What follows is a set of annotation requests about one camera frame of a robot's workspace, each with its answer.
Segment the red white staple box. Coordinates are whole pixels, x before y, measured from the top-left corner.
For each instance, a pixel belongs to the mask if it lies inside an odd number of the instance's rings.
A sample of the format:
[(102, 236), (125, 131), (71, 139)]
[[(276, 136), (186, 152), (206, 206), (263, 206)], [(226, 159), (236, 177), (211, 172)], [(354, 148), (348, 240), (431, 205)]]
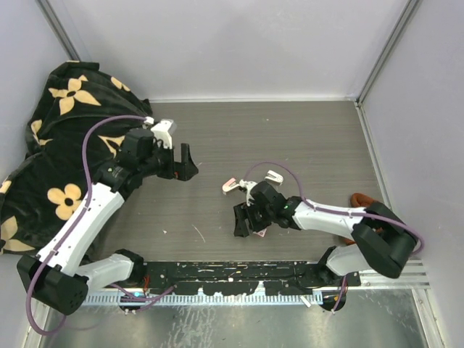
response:
[(259, 237), (264, 238), (265, 235), (266, 235), (266, 232), (267, 232), (267, 230), (264, 229), (264, 230), (261, 230), (261, 231), (256, 232), (256, 234), (257, 234)]

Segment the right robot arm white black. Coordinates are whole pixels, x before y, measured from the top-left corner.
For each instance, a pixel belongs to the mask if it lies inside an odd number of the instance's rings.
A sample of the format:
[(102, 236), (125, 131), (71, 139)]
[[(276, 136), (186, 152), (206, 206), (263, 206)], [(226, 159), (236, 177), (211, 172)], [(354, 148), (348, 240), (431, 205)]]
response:
[(415, 233), (380, 202), (369, 207), (335, 207), (300, 196), (286, 198), (266, 181), (240, 180), (232, 187), (246, 195), (245, 202), (233, 208), (235, 236), (245, 238), (275, 224), (352, 241), (328, 249), (320, 260), (318, 277), (328, 286), (349, 273), (369, 269), (387, 278), (399, 278), (419, 243)]

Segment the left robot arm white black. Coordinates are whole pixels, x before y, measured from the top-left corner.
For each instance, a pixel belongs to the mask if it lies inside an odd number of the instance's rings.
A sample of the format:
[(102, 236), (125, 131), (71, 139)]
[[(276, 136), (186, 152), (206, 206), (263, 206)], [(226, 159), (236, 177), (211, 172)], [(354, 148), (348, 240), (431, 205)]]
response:
[(181, 145), (181, 160), (175, 161), (175, 129), (173, 120), (163, 119), (151, 128), (134, 128), (125, 135), (116, 158), (99, 168), (82, 205), (59, 233), (36, 256), (20, 258), (17, 271), (28, 298), (71, 315), (92, 291), (120, 281), (129, 287), (144, 282), (143, 257), (126, 249), (87, 265), (81, 262), (99, 232), (143, 179), (155, 175), (188, 181), (199, 172), (188, 144)]

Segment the white staple remover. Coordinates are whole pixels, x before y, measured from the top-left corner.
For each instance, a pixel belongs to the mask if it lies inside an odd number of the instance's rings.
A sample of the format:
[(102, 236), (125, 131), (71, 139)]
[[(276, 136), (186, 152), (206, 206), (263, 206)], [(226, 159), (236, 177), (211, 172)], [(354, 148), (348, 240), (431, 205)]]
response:
[(264, 179), (267, 182), (273, 183), (273, 184), (275, 184), (277, 186), (280, 186), (283, 183), (283, 176), (278, 174), (277, 172), (275, 172), (273, 170), (267, 171)]

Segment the brown cloth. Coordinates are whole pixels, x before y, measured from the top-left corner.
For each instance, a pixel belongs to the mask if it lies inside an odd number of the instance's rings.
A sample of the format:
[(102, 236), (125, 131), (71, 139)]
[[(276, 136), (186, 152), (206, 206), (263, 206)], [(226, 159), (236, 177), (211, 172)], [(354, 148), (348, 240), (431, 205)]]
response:
[[(353, 195), (351, 195), (351, 198), (350, 198), (351, 207), (369, 207), (374, 202), (377, 202), (377, 200), (373, 199), (370, 196), (361, 194), (361, 193), (354, 193)], [(376, 230), (376, 232), (378, 232), (378, 233), (381, 232), (381, 231), (382, 231), (381, 228)], [(355, 242), (353, 240), (348, 239), (348, 238), (341, 238), (341, 240), (346, 245), (355, 244)]]

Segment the black floral blanket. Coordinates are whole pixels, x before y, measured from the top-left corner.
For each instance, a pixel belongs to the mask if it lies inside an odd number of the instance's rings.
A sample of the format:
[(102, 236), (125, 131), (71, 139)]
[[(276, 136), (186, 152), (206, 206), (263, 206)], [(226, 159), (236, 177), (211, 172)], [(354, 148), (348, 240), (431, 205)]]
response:
[(25, 160), (1, 186), (1, 253), (35, 254), (79, 208), (87, 192), (82, 144), (95, 173), (115, 158), (125, 134), (152, 116), (123, 82), (96, 62), (67, 61), (53, 70), (25, 131)]

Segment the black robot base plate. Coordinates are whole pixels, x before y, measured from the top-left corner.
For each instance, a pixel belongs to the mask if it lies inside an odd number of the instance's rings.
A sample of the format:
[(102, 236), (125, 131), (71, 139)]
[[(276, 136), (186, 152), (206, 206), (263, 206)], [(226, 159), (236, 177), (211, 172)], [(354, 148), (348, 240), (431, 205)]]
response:
[(173, 288), (177, 295), (251, 295), (262, 286), (265, 294), (311, 294), (341, 285), (342, 277), (308, 261), (148, 262), (137, 281), (119, 281), (125, 289), (141, 287), (153, 294)]

